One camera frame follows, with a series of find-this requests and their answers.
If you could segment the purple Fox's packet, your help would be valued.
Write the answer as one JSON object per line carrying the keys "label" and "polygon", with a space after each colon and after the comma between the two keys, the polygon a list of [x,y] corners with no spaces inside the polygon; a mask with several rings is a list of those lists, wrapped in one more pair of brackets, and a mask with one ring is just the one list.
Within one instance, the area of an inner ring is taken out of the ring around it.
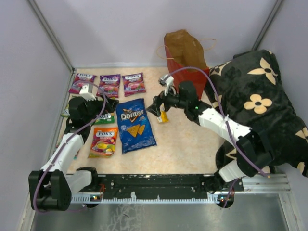
{"label": "purple Fox's packet", "polygon": [[100,96],[104,93],[108,98],[118,98],[120,80],[120,74],[100,75],[100,83],[96,95]]}
{"label": "purple Fox's packet", "polygon": [[122,76],[124,86],[124,96],[128,97],[137,93],[145,93],[146,88],[143,73]]}

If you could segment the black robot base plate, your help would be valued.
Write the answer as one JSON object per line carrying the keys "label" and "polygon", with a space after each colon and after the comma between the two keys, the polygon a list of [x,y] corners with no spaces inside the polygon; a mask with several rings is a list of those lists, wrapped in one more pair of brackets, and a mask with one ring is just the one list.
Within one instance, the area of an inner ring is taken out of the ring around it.
{"label": "black robot base plate", "polygon": [[218,174],[106,174],[81,189],[83,193],[102,195],[103,199],[206,199],[207,194],[228,192]]}

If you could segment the orange Fox's fruits packet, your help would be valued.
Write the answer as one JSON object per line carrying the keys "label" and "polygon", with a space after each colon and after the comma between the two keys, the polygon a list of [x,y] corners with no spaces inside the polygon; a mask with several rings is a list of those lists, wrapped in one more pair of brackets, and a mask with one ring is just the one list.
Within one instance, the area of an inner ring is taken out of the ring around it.
{"label": "orange Fox's fruits packet", "polygon": [[88,158],[110,157],[115,153],[118,128],[95,128]]}

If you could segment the teal Fox's candy packet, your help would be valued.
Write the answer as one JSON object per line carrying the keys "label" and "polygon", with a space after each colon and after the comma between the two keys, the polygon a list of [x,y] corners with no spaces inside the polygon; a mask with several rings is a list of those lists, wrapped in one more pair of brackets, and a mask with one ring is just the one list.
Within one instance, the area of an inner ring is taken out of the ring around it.
{"label": "teal Fox's candy packet", "polygon": [[74,159],[74,160],[76,160],[76,159],[77,159],[78,154],[79,154],[79,151],[80,151],[80,150],[78,150],[78,151],[77,151],[77,153],[74,155],[74,157],[73,157],[73,159]]}

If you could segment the blue snack packet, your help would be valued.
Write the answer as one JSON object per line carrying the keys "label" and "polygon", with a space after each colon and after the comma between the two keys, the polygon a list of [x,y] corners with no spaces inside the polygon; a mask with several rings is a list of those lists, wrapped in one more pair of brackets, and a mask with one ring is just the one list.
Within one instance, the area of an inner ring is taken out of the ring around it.
{"label": "blue snack packet", "polygon": [[143,98],[119,103],[116,115],[123,154],[157,145]]}

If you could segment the green Fox's spring tea packet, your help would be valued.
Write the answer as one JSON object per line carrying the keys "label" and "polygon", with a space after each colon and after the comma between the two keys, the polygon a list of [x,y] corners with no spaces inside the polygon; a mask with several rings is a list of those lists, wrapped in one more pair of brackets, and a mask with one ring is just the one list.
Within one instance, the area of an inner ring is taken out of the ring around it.
{"label": "green Fox's spring tea packet", "polygon": [[94,125],[112,124],[115,122],[114,113],[102,114],[95,122]]}

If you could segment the purple snack packet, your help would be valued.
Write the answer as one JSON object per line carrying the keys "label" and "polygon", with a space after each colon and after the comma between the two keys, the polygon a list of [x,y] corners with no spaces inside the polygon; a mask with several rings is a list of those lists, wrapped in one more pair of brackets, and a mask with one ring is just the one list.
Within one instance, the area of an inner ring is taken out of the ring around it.
{"label": "purple snack packet", "polygon": [[96,77],[96,75],[76,73],[72,86],[68,92],[71,94],[79,94],[82,87],[85,85],[84,82],[86,81],[93,83]]}

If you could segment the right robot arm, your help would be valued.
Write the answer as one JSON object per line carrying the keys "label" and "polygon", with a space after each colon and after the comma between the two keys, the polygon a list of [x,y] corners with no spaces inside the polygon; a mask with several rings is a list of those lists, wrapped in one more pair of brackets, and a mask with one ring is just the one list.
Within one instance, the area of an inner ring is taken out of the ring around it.
{"label": "right robot arm", "polygon": [[235,179],[262,173],[273,161],[273,150],[265,130],[241,125],[199,100],[191,81],[181,82],[178,90],[173,87],[172,78],[159,80],[159,84],[164,90],[154,96],[148,112],[159,117],[161,106],[166,111],[171,107],[182,109],[190,121],[215,132],[236,149],[238,156],[215,173],[218,189],[227,190]]}

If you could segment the red paper bag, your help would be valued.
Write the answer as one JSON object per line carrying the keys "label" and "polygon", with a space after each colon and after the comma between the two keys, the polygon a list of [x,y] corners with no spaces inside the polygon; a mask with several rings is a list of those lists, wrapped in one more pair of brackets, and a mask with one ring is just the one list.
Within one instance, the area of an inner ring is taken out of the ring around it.
{"label": "red paper bag", "polygon": [[204,58],[204,49],[200,42],[190,35],[187,30],[181,29],[166,33],[164,46],[167,67],[174,78],[175,88],[178,88],[182,81],[190,80],[196,88],[199,99],[201,99],[207,82],[207,78],[201,72],[194,69],[185,69],[178,73],[173,73],[180,68],[190,66],[199,68],[209,74],[209,67]]}

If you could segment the yellow snack bar packet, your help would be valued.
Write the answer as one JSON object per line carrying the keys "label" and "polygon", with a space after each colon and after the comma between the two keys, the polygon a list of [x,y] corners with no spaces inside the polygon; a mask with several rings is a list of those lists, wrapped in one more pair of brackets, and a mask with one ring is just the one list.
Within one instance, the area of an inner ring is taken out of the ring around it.
{"label": "yellow snack bar packet", "polygon": [[165,111],[160,111],[160,116],[157,118],[159,123],[167,123],[169,122],[169,119],[166,115]]}

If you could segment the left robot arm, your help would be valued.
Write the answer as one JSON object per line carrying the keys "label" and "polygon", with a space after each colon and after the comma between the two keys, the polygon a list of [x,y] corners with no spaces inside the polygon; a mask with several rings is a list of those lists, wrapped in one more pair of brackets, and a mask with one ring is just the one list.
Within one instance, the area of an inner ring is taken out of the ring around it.
{"label": "left robot arm", "polygon": [[87,99],[85,96],[69,100],[69,117],[62,141],[52,157],[40,169],[28,176],[31,207],[41,213],[47,211],[66,211],[72,196],[87,188],[94,191],[99,188],[100,179],[96,168],[82,167],[73,175],[67,171],[77,152],[87,141],[91,126],[106,113],[113,113],[119,101],[104,97]]}

